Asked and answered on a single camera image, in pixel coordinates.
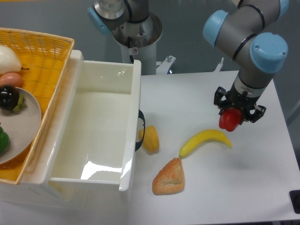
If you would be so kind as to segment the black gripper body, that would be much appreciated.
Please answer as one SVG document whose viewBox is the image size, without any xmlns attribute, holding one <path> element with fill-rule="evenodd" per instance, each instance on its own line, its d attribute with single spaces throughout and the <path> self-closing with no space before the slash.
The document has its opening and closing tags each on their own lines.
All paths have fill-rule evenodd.
<svg viewBox="0 0 300 225">
<path fill-rule="evenodd" d="M 229 100 L 234 104 L 237 109 L 253 110 L 257 102 L 257 97 L 250 97 L 249 92 L 242 91 L 240 94 L 234 85 L 229 90 Z"/>
</svg>

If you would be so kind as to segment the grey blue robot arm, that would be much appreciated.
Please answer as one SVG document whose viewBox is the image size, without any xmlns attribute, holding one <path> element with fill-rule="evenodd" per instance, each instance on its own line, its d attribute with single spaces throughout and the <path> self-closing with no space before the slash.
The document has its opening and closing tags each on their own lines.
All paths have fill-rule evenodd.
<svg viewBox="0 0 300 225">
<path fill-rule="evenodd" d="M 285 40 L 264 28 L 288 7 L 287 0 L 239 0 L 233 14 L 218 10 L 206 21 L 202 30 L 205 40 L 240 66 L 230 90 L 218 87 L 214 94 L 220 128 L 233 131 L 264 115 L 265 107 L 256 102 L 288 55 Z M 148 1 L 97 0 L 88 8 L 88 15 L 100 33 L 113 35 L 123 62 L 139 60 L 144 75 L 156 73 L 162 23 L 150 12 Z"/>
</svg>

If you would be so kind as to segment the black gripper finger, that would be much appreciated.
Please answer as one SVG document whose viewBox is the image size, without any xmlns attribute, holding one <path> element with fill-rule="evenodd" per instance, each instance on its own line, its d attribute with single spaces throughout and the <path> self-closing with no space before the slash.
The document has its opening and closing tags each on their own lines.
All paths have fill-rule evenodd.
<svg viewBox="0 0 300 225">
<path fill-rule="evenodd" d="M 251 122 L 255 123 L 260 118 L 262 118 L 266 112 L 266 107 L 262 105 L 254 105 L 254 109 L 250 110 L 247 108 L 241 108 L 241 115 L 242 119 L 240 121 L 240 125 L 242 125 L 243 122 Z"/>
<path fill-rule="evenodd" d="M 218 87 L 214 94 L 214 105 L 219 109 L 219 115 L 224 113 L 224 110 L 231 107 L 231 100 L 229 99 L 230 92 L 222 87 Z"/>
</svg>

